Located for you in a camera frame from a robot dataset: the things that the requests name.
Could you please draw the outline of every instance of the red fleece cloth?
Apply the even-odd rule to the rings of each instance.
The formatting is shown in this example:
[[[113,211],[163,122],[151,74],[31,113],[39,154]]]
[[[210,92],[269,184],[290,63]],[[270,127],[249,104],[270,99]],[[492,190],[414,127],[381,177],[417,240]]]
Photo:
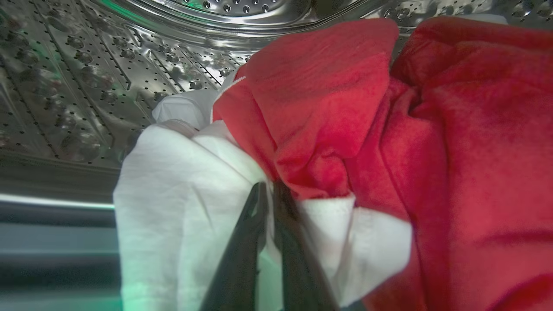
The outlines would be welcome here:
[[[214,119],[298,199],[353,191],[411,222],[409,264],[369,308],[553,310],[553,34],[434,18],[389,74],[397,33],[376,19],[278,39]]]

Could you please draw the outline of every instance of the clothing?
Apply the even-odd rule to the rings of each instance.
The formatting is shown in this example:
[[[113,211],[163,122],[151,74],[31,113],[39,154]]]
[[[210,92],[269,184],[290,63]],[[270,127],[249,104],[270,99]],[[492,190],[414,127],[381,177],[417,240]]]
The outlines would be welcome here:
[[[183,102],[186,111],[189,103]],[[181,115],[178,107],[173,115]],[[264,180],[222,121],[200,131],[182,120],[146,128],[113,195],[124,310],[198,310],[251,187]],[[407,222],[354,209],[354,201],[350,194],[297,202],[306,237],[343,307],[403,269],[412,236]],[[272,215],[268,220],[258,309],[277,311],[281,259]]]
[[[213,119],[298,200],[354,193],[413,225],[369,309],[553,308],[553,34],[434,18],[388,73],[397,36],[371,19],[279,38]]]

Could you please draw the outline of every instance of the white fabric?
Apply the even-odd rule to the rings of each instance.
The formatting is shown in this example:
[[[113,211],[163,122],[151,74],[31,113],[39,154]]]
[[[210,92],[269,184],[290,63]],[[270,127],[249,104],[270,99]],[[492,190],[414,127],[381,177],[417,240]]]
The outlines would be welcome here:
[[[126,311],[198,310],[251,187],[267,179],[222,121],[194,127],[182,120],[152,125],[123,162],[114,204]],[[410,255],[410,224],[354,209],[354,202],[353,194],[297,202],[341,306],[401,271]],[[257,307],[277,311],[281,257],[272,214],[268,232]]]
[[[232,71],[219,90],[197,90],[164,97],[152,110],[157,123],[181,120],[196,129],[208,126],[212,118],[213,104],[233,84],[236,71]]]

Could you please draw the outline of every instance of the stainless steel drum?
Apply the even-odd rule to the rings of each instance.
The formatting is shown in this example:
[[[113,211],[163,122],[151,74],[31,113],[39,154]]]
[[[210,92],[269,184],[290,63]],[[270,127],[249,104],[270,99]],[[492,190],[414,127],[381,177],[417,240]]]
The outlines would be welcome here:
[[[163,97],[220,87],[278,36],[389,18],[401,32],[395,57],[438,15],[553,29],[553,0],[0,0],[0,9],[0,223],[73,215],[70,227],[113,227],[119,167]]]

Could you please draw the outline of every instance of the metal surface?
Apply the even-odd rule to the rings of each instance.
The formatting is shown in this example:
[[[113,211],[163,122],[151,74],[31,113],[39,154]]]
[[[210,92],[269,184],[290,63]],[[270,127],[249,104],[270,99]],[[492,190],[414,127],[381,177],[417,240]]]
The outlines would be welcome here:
[[[401,27],[396,57],[414,27],[438,15],[492,13],[518,26],[553,29],[553,0],[323,2],[1,0],[0,156],[26,154],[71,167],[54,181],[73,173],[86,178],[92,172],[86,167],[112,168],[96,172],[111,184],[160,99],[218,88],[285,33],[391,18]],[[264,5],[267,12],[258,9]],[[9,183],[17,169],[0,179]]]

